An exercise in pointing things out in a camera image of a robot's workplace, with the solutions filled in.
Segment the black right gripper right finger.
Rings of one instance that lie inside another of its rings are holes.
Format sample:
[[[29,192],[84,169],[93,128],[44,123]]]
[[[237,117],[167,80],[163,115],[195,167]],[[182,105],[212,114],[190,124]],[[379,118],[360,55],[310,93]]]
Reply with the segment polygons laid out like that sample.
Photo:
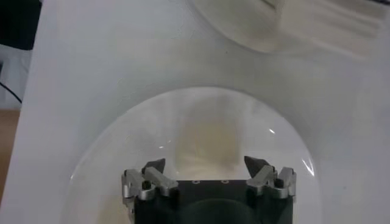
[[[264,159],[251,156],[244,157],[250,179],[246,185],[256,196],[267,195],[278,200],[296,196],[297,174],[293,168],[283,167],[281,171]]]

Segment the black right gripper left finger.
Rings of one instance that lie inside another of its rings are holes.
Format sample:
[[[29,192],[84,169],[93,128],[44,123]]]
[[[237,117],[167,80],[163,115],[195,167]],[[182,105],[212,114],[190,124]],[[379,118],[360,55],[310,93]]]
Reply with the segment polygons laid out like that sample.
[[[122,203],[125,206],[134,204],[135,199],[153,200],[159,192],[164,197],[171,197],[179,187],[176,180],[165,175],[166,160],[164,158],[149,161],[140,170],[127,169],[121,175]]]

